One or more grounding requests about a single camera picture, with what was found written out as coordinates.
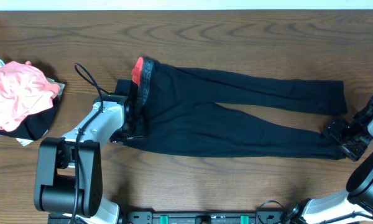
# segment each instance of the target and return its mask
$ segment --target folded garment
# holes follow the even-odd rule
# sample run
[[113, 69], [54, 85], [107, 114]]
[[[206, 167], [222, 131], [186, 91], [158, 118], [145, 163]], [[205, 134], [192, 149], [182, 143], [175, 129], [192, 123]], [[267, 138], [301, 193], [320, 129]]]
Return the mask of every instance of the folded garment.
[[47, 81], [30, 62], [0, 68], [0, 130], [11, 132], [30, 114], [53, 107], [60, 87]]
[[304, 113], [347, 113], [342, 81], [276, 80], [140, 58], [136, 112], [145, 138], [124, 144], [162, 154], [198, 157], [280, 156], [342, 159], [331, 138], [264, 121], [216, 103], [260, 105]]

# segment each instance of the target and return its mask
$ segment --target pants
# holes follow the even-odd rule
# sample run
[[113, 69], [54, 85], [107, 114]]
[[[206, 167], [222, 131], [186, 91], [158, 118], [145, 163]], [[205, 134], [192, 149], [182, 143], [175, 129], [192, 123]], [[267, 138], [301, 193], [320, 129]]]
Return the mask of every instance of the pants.
[[279, 126], [216, 103], [260, 105], [305, 113], [347, 113], [341, 81], [276, 80], [200, 68], [176, 68], [140, 58], [137, 113], [145, 139], [125, 145], [197, 157], [279, 156], [342, 159], [331, 138]]

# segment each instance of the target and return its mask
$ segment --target wooden tabletop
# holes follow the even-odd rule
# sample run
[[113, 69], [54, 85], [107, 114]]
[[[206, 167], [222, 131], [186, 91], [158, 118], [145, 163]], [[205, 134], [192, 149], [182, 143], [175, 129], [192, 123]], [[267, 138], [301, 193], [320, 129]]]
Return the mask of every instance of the wooden tabletop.
[[[97, 97], [73, 63], [113, 90], [117, 79], [131, 78], [141, 55], [255, 77], [343, 80], [350, 118], [373, 95], [373, 11], [0, 12], [0, 58], [30, 60], [67, 84], [50, 137], [74, 128]], [[313, 131], [332, 119], [226, 106]], [[39, 144], [0, 137], [0, 223], [46, 223], [47, 213], [33, 204]], [[371, 151], [373, 144], [364, 157]], [[363, 160], [195, 158], [108, 143], [104, 195], [126, 209], [156, 211], [246, 211], [270, 199], [291, 205], [345, 188]]]

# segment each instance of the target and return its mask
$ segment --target pink cloth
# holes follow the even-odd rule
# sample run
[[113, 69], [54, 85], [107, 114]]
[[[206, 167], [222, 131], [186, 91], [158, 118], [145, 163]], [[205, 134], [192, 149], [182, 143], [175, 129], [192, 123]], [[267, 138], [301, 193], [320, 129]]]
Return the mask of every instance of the pink cloth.
[[0, 68], [0, 130], [13, 131], [30, 114], [51, 108], [60, 87], [30, 62]]

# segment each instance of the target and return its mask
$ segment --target red fabric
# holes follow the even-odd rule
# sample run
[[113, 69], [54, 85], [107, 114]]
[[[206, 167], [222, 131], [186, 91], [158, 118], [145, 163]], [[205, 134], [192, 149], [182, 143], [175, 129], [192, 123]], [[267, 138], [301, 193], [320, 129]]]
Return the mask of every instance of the red fabric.
[[137, 84], [138, 86], [141, 83], [141, 73], [142, 73], [142, 66], [144, 64], [144, 59], [142, 57], [138, 58], [138, 61], [136, 63], [136, 66], [131, 71], [132, 74], [132, 81]]

